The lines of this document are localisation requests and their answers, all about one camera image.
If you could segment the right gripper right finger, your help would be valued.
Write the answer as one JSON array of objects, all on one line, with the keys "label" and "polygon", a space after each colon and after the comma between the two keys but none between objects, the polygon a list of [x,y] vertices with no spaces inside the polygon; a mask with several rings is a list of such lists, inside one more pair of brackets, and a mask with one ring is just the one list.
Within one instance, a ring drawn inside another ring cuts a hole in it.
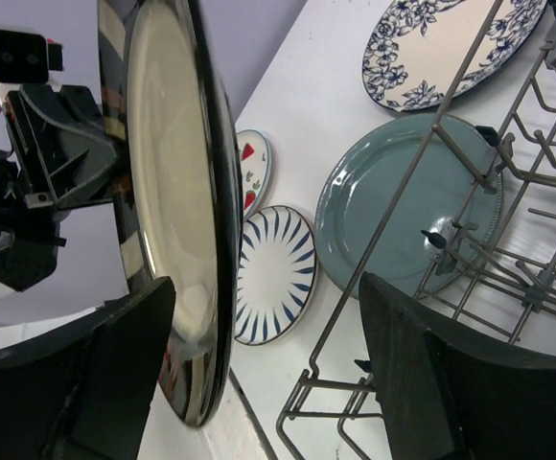
[{"label": "right gripper right finger", "polygon": [[556,459],[556,356],[359,281],[376,400],[395,459]]}]

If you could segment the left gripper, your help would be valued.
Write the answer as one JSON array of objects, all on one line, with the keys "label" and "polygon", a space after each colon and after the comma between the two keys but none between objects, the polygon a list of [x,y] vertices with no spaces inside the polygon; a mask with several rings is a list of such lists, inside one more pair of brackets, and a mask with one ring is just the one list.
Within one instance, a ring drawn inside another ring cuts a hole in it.
[{"label": "left gripper", "polygon": [[0,149],[0,230],[59,221],[104,200],[115,144],[88,88],[23,84],[2,111],[12,148]]}]

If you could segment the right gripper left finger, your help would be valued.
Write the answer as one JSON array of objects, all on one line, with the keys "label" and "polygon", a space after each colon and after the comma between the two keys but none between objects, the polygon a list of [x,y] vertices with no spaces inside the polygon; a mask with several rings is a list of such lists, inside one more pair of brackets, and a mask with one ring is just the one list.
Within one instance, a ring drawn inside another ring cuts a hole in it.
[{"label": "right gripper left finger", "polygon": [[0,459],[136,458],[174,301],[162,277],[1,349]]}]

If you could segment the brown rimmed cream plate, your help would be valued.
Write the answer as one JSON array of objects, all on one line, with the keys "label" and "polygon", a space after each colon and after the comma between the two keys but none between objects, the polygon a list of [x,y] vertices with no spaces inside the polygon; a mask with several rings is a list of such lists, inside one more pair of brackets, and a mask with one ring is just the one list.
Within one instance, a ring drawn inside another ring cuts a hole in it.
[{"label": "brown rimmed cream plate", "polygon": [[197,1],[98,3],[105,131],[124,153],[113,182],[127,284],[175,289],[158,379],[190,427],[215,415],[229,371],[242,248],[233,120]]}]

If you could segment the blue floral plate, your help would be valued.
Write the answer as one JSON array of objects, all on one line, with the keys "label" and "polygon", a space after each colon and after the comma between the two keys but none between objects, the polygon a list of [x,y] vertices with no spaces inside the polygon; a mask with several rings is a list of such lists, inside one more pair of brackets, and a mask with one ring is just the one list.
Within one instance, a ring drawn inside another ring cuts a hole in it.
[{"label": "blue floral plate", "polygon": [[[364,49],[367,95],[396,112],[440,105],[492,6],[485,0],[391,2]],[[502,2],[453,95],[472,90],[504,66],[545,9],[545,1]]]}]

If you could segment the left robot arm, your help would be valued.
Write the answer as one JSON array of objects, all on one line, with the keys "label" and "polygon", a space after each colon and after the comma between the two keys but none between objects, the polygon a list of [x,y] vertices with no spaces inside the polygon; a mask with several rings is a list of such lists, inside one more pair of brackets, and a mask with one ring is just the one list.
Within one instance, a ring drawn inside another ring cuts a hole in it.
[{"label": "left robot arm", "polygon": [[23,84],[1,111],[11,149],[0,149],[0,298],[50,277],[66,244],[60,224],[107,204],[119,167],[91,91]]}]

